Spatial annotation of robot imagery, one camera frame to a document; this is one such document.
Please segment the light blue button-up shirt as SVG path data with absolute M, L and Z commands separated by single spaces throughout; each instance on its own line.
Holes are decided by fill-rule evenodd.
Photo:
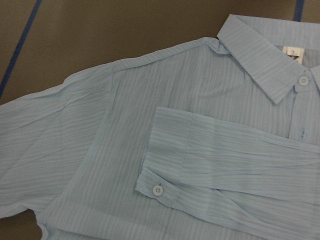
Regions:
M 0 107 L 0 215 L 44 240 L 317 240 L 320 26 L 229 15 Z

